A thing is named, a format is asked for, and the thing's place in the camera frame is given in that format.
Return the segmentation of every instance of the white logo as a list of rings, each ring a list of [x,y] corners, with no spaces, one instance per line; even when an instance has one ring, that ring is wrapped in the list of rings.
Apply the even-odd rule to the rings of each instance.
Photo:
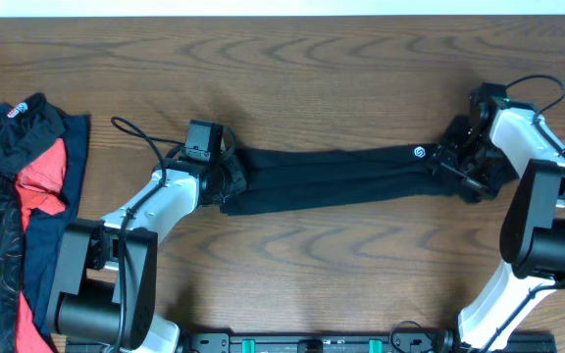
[[[11,110],[10,113],[8,113],[8,118],[14,118],[19,113],[25,113],[25,112],[27,112],[27,103],[21,102],[19,103],[19,105],[15,107],[15,109]]]
[[[413,150],[413,154],[418,158],[422,158],[427,155],[427,151],[425,151],[424,147],[418,146]]]

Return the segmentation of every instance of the wood grain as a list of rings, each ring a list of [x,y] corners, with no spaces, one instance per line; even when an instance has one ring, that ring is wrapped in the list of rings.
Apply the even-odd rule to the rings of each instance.
[[[435,141],[482,80],[535,73],[565,80],[565,17],[0,20],[0,101],[43,91],[93,115],[79,210],[93,219],[155,164],[143,141],[110,127],[114,115],[168,138],[205,119],[253,147],[353,150]],[[544,103],[557,92],[534,81],[512,94]],[[565,142],[565,101],[547,116]],[[479,205],[200,209],[162,245],[156,310],[186,328],[238,332],[452,325],[500,260],[515,186]],[[551,330],[565,352],[565,293],[521,328]]]

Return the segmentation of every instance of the cable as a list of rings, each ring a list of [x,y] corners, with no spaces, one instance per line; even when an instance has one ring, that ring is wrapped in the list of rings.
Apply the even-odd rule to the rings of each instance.
[[[134,218],[134,214],[136,214],[136,211],[138,210],[138,208],[141,207],[141,205],[144,204],[145,201],[147,201],[156,191],[158,191],[161,187],[163,187],[165,185],[165,181],[167,180],[167,167],[165,166],[163,156],[161,155],[161,152],[158,150],[158,147],[156,147],[156,145],[154,144],[154,140],[152,139],[152,137],[149,137],[140,128],[138,128],[133,123],[127,121],[126,119],[119,118],[119,117],[113,117],[110,120],[110,122],[117,129],[119,129],[119,130],[121,130],[121,131],[123,131],[127,134],[143,138],[145,141],[147,141],[149,146],[152,148],[152,150],[156,154],[156,157],[158,157],[158,161],[160,163],[161,171],[162,171],[161,178],[160,178],[160,180],[158,180],[158,183],[156,184],[156,186],[154,186],[154,188],[149,190],[145,195],[143,195],[143,197],[138,199],[138,201],[136,201],[136,203],[134,203],[134,205],[132,205],[130,208],[128,208],[126,210],[126,215],[124,216],[124,220],[122,221],[122,225],[119,228],[118,261],[119,261],[119,290],[120,290],[120,294],[121,294],[121,302],[120,302],[120,305],[119,305],[119,329],[118,329],[117,339],[116,339],[115,345],[114,345],[115,352],[119,353],[121,351],[122,344],[123,344],[123,341],[124,341],[124,330],[126,328],[126,312],[127,312],[127,309],[128,309],[127,308],[128,291],[127,291],[127,287],[126,287],[126,259],[127,259],[126,258],[126,251],[127,251],[127,249],[126,249],[126,237],[127,237],[126,236],[126,228],[128,227],[129,221],[131,221]],[[134,131],[136,131],[136,133],[129,131],[129,130],[126,130],[126,129],[118,126],[116,122],[124,123],[125,125],[132,128]]]
[[[414,326],[416,326],[416,327],[418,327],[418,328],[422,328],[422,327],[420,326],[420,324],[418,324],[418,323],[416,323],[416,322],[414,322],[414,321],[405,320],[405,321],[401,321],[400,323],[398,323],[398,325],[396,325],[395,328],[393,328],[393,329],[391,330],[391,332],[389,333],[389,344],[391,345],[391,347],[393,347],[393,349],[395,349],[396,351],[398,351],[398,353],[405,353],[405,352],[404,352],[402,349],[400,349],[397,345],[393,344],[393,333],[394,333],[398,328],[400,328],[400,326],[402,326],[402,325],[404,325],[404,324],[414,325]],[[424,351],[424,352],[422,352],[422,353],[430,353],[430,352],[433,352],[434,349],[435,349],[435,345],[436,345],[436,344],[435,344],[435,339],[432,338],[432,337],[430,337],[428,333],[425,333],[425,336],[426,336],[428,339],[430,339],[433,344],[432,344],[431,349],[426,350],[426,351]]]
[[[183,147],[183,145],[176,145],[176,146],[172,147],[172,149],[170,149],[167,152],[167,154],[165,155],[165,158],[174,158],[176,156],[176,154],[178,154],[178,152],[180,152],[182,147]]]
[[[563,157],[565,159],[565,146],[562,146],[559,143],[557,143],[557,141],[544,129],[544,127],[541,125],[541,118],[539,117],[545,110],[554,107],[557,103],[561,102],[565,98],[565,84],[561,79],[559,79],[555,76],[530,75],[530,76],[524,76],[522,78],[518,78],[515,81],[507,84],[507,88],[513,86],[514,84],[520,83],[522,81],[525,81],[525,80],[531,79],[531,78],[546,78],[546,79],[552,80],[552,81],[556,82],[562,90],[562,94],[559,98],[554,100],[552,103],[546,105],[544,108],[538,110],[534,114],[533,124],[535,125],[539,134],[541,134],[542,137],[544,137],[548,141],[548,143],[550,143],[550,145],[555,149],[555,151],[561,157]],[[507,320],[505,320],[505,322],[500,326],[500,328],[496,329],[496,332],[494,333],[494,335],[489,339],[488,343],[486,343],[486,345],[479,352],[480,353],[487,353],[489,351],[491,346],[498,339],[498,337],[502,334],[502,332],[504,330],[506,330],[507,327],[509,327],[509,325],[511,325],[511,323],[518,317],[518,315],[520,315],[520,312],[522,312],[525,309],[525,307],[527,306],[527,304],[529,304],[529,302],[532,301],[536,297],[536,294],[538,294],[539,292],[544,291],[544,290],[553,290],[553,289],[555,289],[555,290],[565,290],[565,284],[556,283],[554,285],[544,285],[544,286],[540,286],[540,287],[537,287],[537,288],[530,290],[527,297],[520,303],[520,305],[518,305],[518,307],[513,311],[513,313],[511,313],[509,318],[507,318]]]
[[[124,124],[126,124],[127,126],[129,126],[130,128],[132,128],[134,131],[132,130],[128,130],[126,128],[123,128],[122,126],[120,126],[119,124],[117,124],[117,121],[122,122]],[[121,132],[125,132],[130,136],[134,136],[134,137],[138,137],[138,138],[143,138],[143,139],[149,139],[152,141],[156,141],[156,142],[164,142],[164,143],[175,143],[177,145],[183,146],[184,142],[180,142],[180,141],[176,141],[176,140],[172,140],[172,139],[168,139],[168,138],[160,138],[160,137],[154,137],[154,136],[148,136],[145,133],[143,133],[143,131],[141,131],[140,129],[138,129],[138,127],[132,125],[131,123],[128,124],[126,123],[125,119],[121,119],[119,117],[113,117],[113,119],[110,120],[110,123],[119,131]]]
[[[557,83],[559,85],[559,87],[561,88],[561,96],[559,96],[559,98],[555,99],[554,101],[552,101],[551,103],[549,103],[547,106],[545,106],[544,108],[540,109],[539,111],[536,112],[536,114],[534,115],[534,118],[539,117],[542,113],[544,113],[546,110],[548,110],[549,108],[554,107],[555,105],[557,105],[557,103],[561,102],[564,98],[565,98],[565,83],[555,77],[555,76],[551,76],[551,75],[529,75],[529,76],[524,76],[522,78],[518,78],[515,81],[509,83],[506,85],[507,88],[516,85],[522,81],[526,81],[529,79],[533,79],[533,78],[545,78],[548,80],[551,80],[555,83]]]

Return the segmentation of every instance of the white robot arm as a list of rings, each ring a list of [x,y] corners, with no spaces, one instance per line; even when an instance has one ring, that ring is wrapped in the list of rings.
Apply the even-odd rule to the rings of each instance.
[[[499,149],[521,178],[501,231],[503,260],[458,316],[461,342],[479,351],[503,349],[542,299],[565,288],[565,221],[555,220],[565,208],[565,147],[541,111],[510,100],[506,88],[487,83],[471,97],[474,148]]]
[[[150,142],[130,122],[115,120]],[[185,143],[164,159],[150,143],[160,162],[149,183],[101,221],[78,219],[68,227],[47,310],[55,332],[137,353],[174,352],[178,326],[153,314],[157,246],[198,206],[222,204],[246,188],[234,141],[224,149],[224,132],[234,139],[228,128],[191,121]],[[119,271],[117,283],[86,278],[86,268]]]

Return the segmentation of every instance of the black mounting rail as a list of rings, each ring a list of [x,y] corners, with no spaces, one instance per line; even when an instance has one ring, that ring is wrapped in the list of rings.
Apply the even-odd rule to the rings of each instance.
[[[175,353],[462,353],[451,330],[403,329],[392,335],[263,335],[198,333],[180,341]],[[67,339],[66,353],[108,353],[112,346]],[[512,334],[495,353],[557,353],[552,334]]]

